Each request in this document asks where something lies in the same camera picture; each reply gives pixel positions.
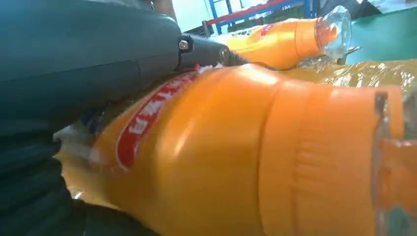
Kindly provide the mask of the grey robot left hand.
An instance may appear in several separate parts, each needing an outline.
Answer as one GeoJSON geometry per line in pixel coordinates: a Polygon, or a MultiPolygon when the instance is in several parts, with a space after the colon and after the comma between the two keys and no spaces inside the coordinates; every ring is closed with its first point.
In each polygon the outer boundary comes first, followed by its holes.
{"type": "Polygon", "coordinates": [[[169,16],[93,0],[0,3],[0,133],[53,133],[159,76],[246,60],[169,16]]]}

